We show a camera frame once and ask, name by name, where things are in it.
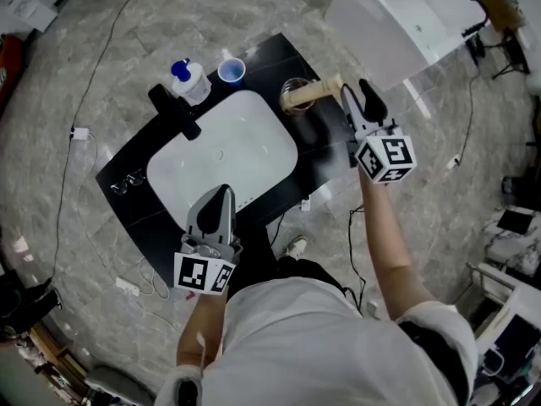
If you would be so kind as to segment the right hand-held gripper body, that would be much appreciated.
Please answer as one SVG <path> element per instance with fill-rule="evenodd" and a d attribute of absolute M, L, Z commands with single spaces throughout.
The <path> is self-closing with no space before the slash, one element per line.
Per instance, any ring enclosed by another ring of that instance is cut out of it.
<path fill-rule="evenodd" d="M 354 133 L 347 143 L 350 165 L 359 167 L 371 183 L 400 182 L 418 165 L 411 137 L 394 119 L 349 125 Z"/>

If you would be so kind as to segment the tan cloth piece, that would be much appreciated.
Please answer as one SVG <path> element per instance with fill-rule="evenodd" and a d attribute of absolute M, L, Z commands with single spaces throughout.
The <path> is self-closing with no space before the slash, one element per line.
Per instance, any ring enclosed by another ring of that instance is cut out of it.
<path fill-rule="evenodd" d="M 338 95 L 344 81 L 340 74 L 318 81 L 309 81 L 306 85 L 290 88 L 281 93 L 280 105 L 284 111 L 289 111 L 302 104 L 315 102 L 320 98 Z"/>

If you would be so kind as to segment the clear glass tumbler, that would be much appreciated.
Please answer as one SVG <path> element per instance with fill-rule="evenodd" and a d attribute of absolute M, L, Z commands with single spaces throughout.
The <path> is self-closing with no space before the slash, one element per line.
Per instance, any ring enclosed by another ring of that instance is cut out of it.
<path fill-rule="evenodd" d="M 306 113 L 315 103 L 312 92 L 317 85 L 315 80 L 291 78 L 281 88 L 280 107 L 290 116 Z"/>

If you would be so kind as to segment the person's left forearm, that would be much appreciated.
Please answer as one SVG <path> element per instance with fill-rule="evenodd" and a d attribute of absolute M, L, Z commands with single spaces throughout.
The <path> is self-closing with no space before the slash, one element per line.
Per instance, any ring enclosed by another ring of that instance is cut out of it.
<path fill-rule="evenodd" d="M 223 333 L 227 296 L 200 295 L 178 341 L 176 364 L 201 369 L 218 355 Z"/>

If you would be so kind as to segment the blue plastic cup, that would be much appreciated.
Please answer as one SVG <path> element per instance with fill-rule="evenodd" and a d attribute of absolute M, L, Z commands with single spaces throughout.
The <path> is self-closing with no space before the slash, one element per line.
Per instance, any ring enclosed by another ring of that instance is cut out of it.
<path fill-rule="evenodd" d="M 225 59 L 217 68 L 218 77 L 231 86 L 240 85 L 245 74 L 245 63 L 239 58 Z"/>

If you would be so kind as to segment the black vanity cabinet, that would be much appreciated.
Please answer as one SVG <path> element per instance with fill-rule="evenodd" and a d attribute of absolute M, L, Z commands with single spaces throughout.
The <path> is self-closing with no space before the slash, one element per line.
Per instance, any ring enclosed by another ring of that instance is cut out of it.
<path fill-rule="evenodd" d="M 123 195 L 115 193 L 112 186 L 122 183 L 131 172 L 144 173 L 151 156 L 182 135 L 187 120 L 198 123 L 205 112 L 232 93 L 250 90 L 263 97 L 296 143 L 299 158 L 292 174 L 242 209 L 237 214 L 239 227 L 268 225 L 350 168 L 348 144 L 354 135 L 335 99 L 318 100 L 297 116 L 285 114 L 278 105 L 280 89 L 287 80 L 317 76 L 295 46 L 283 34 L 277 34 L 258 44 L 254 53 L 246 52 L 240 58 L 247 66 L 241 85 L 229 87 L 212 72 L 208 99 L 196 107 L 182 106 L 177 118 L 156 115 L 96 176 L 129 237 L 168 287 L 173 285 L 173 259 L 183 228 L 173 221 L 148 183 L 128 185 Z"/>

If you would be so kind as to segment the person's right white shoe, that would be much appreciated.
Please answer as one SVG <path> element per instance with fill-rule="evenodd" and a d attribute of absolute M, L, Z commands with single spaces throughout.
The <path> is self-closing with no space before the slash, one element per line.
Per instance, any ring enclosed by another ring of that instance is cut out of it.
<path fill-rule="evenodd" d="M 298 260 L 303 255 L 307 245 L 308 239 L 305 236 L 297 236 L 286 246 L 283 255 Z"/>

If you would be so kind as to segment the white sink basin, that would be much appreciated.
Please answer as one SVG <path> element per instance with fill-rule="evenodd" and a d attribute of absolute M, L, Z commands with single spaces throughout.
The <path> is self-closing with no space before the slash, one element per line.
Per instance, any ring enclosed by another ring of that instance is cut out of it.
<path fill-rule="evenodd" d="M 146 177 L 180 227 L 205 193 L 223 184 L 235 195 L 235 209 L 247 205 L 287 178 L 298 149 L 264 98 L 237 91 L 202 115 L 195 140 L 179 134 L 150 160 Z"/>

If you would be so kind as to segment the black eyeglasses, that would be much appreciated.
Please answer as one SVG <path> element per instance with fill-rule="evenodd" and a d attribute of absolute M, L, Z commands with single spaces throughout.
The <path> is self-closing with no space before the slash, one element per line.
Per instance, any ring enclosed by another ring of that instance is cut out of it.
<path fill-rule="evenodd" d="M 146 180 L 146 176 L 140 169 L 136 172 L 129 173 L 122 181 L 110 185 L 110 190 L 116 195 L 125 195 L 128 192 L 128 187 L 138 187 Z"/>

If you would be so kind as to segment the person's black shorts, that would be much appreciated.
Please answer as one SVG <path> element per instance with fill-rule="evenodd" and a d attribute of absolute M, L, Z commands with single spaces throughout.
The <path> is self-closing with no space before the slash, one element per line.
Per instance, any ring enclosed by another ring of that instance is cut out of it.
<path fill-rule="evenodd" d="M 303 258 L 296 260 L 288 255 L 276 258 L 265 227 L 239 228 L 236 236 L 243 251 L 228 283 L 227 300 L 244 288 L 290 277 L 318 280 L 345 293 L 345 288 L 320 264 Z"/>

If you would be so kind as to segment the black faucet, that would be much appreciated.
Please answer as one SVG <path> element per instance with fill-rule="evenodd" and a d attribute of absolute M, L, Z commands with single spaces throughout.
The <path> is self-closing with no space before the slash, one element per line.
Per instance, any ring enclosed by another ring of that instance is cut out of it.
<path fill-rule="evenodd" d="M 158 115 L 187 140 L 195 140 L 200 136 L 202 129 L 196 123 L 194 114 L 184 99 L 174 97 L 162 84 L 150 89 L 148 97 Z"/>

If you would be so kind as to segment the white pump soap bottle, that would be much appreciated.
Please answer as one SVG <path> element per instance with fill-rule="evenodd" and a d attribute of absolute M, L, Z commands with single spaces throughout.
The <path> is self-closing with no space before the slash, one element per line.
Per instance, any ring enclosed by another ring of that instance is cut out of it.
<path fill-rule="evenodd" d="M 185 58 L 171 66 L 171 74 L 173 95 L 184 99 L 191 107 L 202 104 L 210 95 L 211 82 L 201 64 Z"/>

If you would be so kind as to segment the person's white shirt torso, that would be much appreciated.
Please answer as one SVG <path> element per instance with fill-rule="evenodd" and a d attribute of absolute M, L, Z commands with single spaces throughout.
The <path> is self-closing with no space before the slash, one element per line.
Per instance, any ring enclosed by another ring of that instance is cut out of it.
<path fill-rule="evenodd" d="M 227 303 L 222 353 L 180 365 L 156 406 L 465 406 L 478 368 L 473 332 L 453 306 L 364 319 L 337 288 L 311 278 L 259 283 Z"/>

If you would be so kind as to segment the metal rack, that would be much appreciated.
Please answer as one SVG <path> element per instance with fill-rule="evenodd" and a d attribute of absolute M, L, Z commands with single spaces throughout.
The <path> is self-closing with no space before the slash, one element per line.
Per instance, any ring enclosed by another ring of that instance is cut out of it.
<path fill-rule="evenodd" d="M 479 286 L 488 299 L 491 299 L 508 313 L 518 313 L 518 295 L 521 282 L 486 263 L 466 264 L 473 284 Z"/>

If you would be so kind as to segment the white cardboard box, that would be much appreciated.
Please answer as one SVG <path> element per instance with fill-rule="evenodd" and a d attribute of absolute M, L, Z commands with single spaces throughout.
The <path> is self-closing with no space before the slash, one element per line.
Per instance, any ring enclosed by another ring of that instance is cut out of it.
<path fill-rule="evenodd" d="M 56 17 L 57 10 L 42 0 L 0 0 L 0 34 L 44 32 Z"/>

